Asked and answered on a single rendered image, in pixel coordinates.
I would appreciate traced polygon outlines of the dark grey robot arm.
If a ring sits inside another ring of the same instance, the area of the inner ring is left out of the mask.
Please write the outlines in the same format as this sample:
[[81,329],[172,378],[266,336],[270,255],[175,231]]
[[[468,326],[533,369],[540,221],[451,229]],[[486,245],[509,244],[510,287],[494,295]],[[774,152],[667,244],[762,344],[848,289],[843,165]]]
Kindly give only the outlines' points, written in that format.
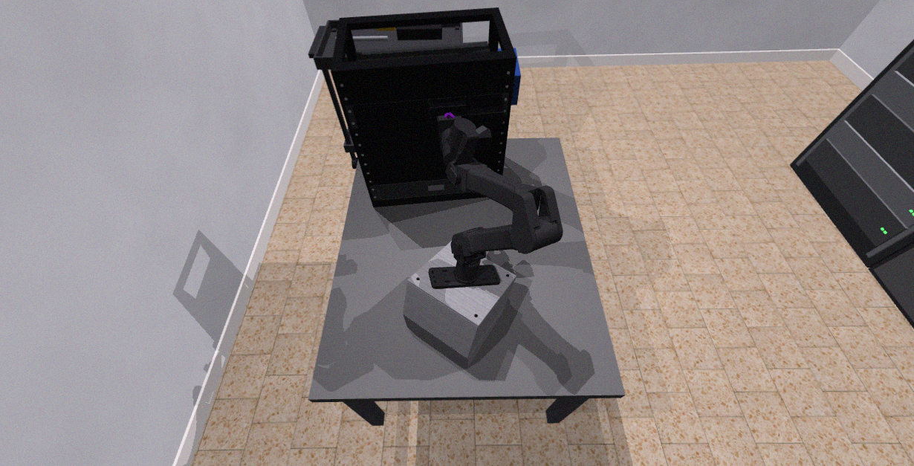
[[512,211],[514,205],[512,225],[470,228],[465,233],[454,234],[450,250],[457,260],[456,266],[430,268],[432,289],[499,284],[494,265],[480,265],[486,251],[513,248],[526,254],[562,238],[559,207],[551,187],[519,183],[494,172],[473,157],[476,151],[491,149],[491,141],[491,130],[485,126],[476,128],[476,124],[465,118],[454,120],[447,142],[442,146],[445,172],[450,183],[459,190],[477,192]]

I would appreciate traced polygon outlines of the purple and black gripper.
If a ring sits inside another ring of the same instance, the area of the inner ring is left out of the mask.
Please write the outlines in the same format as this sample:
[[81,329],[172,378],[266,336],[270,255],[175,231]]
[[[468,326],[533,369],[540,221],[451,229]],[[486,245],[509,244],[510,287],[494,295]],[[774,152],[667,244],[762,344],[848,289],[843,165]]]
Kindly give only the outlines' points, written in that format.
[[457,118],[462,118],[462,116],[454,116],[450,112],[446,112],[445,115],[437,116],[438,121],[438,138],[440,138],[440,147],[447,142],[447,138],[450,134],[450,126],[453,126],[454,120]]

